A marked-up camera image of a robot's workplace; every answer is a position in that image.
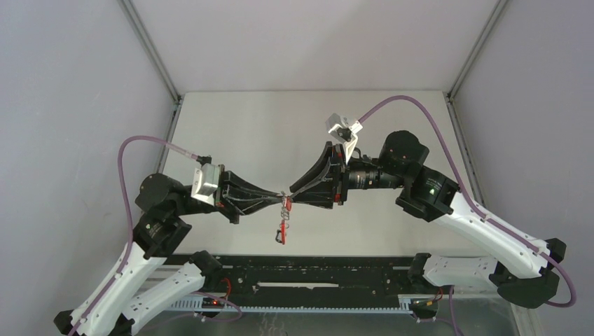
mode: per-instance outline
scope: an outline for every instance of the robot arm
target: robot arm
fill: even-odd
[[[354,123],[348,119],[333,115],[327,124],[329,133],[340,142],[357,140],[348,126]],[[359,157],[353,157],[341,144],[327,142],[316,164],[291,186],[290,198],[295,203],[332,209],[334,203],[346,202],[351,189],[402,188],[396,205],[406,213],[453,230],[492,256],[444,258],[421,253],[415,257],[411,277],[423,278],[434,286],[497,288],[503,298],[527,308],[536,308],[552,298],[559,276],[541,253],[558,263],[565,256],[565,243],[531,237],[472,201],[486,218],[496,220],[539,251],[526,247],[479,216],[456,182],[424,166],[428,154],[429,149],[407,131],[388,135],[377,158],[360,152]]]
[[[184,186],[163,174],[147,176],[135,200],[144,214],[134,227],[126,265],[118,272],[127,246],[97,290],[75,310],[60,312],[54,319],[55,325],[63,335],[136,335],[173,302],[201,289],[221,268],[208,252],[195,253],[169,279],[132,297],[190,231],[191,226],[180,216],[219,212],[236,224],[239,216],[281,202],[277,195],[225,171],[223,165],[214,166],[210,162],[202,162],[202,167],[196,170],[193,185]],[[103,293],[102,288],[108,283],[111,285]],[[98,297],[89,314],[83,316]]]

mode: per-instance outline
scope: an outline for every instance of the black joint housing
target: black joint housing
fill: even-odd
[[[64,310],[57,313],[56,317],[54,318],[54,325],[62,335],[68,335],[70,330],[72,330],[72,316],[70,316],[70,314],[72,314],[72,310]],[[73,336],[82,335],[75,331]]]
[[[413,263],[408,269],[408,280],[413,285],[413,288],[421,290],[421,288],[433,287],[424,277],[424,267],[427,259],[431,257],[430,253],[417,253],[413,259]]]
[[[382,170],[390,175],[411,175],[411,166],[420,169],[428,155],[429,149],[423,146],[414,134],[398,131],[387,136],[378,163]]]
[[[200,268],[200,273],[206,278],[203,288],[213,289],[221,282],[220,271],[223,269],[223,265],[207,251],[194,253],[190,257],[189,263]]]
[[[405,186],[396,204],[407,214],[431,222],[453,212],[450,204],[459,189],[460,186],[446,175],[423,167],[410,192]]]
[[[163,174],[148,175],[140,185],[134,203],[144,212],[163,220],[172,215],[184,214],[189,192],[183,184]]]
[[[201,165],[207,164],[207,163],[212,163],[212,157],[210,155],[208,156],[199,156],[196,159],[196,162],[200,163]]]
[[[345,141],[351,141],[352,139],[352,132],[348,128],[339,128],[336,130],[336,134],[338,134],[338,136],[343,138]]]
[[[175,252],[191,229],[192,226],[179,217],[161,221],[145,213],[134,227],[134,242],[144,251],[145,259],[166,258]]]
[[[519,279],[497,263],[489,280],[497,286],[497,293],[505,300],[528,309],[536,309],[557,295],[559,276],[552,270],[541,269],[541,276]]]
[[[128,319],[124,314],[120,314],[116,321],[116,326],[107,336],[132,336],[132,326],[136,323],[133,318]]]
[[[545,242],[547,243],[546,247],[551,252],[551,254],[549,254],[551,258],[557,263],[561,263],[563,258],[565,258],[565,250],[567,250],[566,243],[558,238],[547,239]],[[549,263],[547,268],[552,270],[554,267]]]

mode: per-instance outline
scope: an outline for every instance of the small keychain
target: small keychain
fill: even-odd
[[[289,229],[289,212],[291,212],[292,203],[288,196],[282,193],[282,208],[280,209],[280,229],[277,230],[276,241],[285,245],[286,231]]]

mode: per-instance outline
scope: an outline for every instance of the white wall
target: white wall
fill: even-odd
[[[178,90],[449,90],[496,0],[134,1]]]
[[[125,241],[119,144],[172,102],[116,1],[2,1],[0,46],[0,335],[58,335]],[[158,152],[130,146],[131,195]]]
[[[547,335],[591,335],[594,2],[512,1],[457,97],[490,208],[568,245],[579,295],[539,309]],[[567,299],[565,284],[555,300]]]

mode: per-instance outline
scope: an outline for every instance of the red clip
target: red clip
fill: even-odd
[[[283,245],[286,243],[286,224],[284,220],[280,223],[280,241]]]
[[[291,208],[293,207],[293,203],[291,202],[291,200],[288,197],[284,201],[284,207],[286,208],[287,211],[290,211]]]

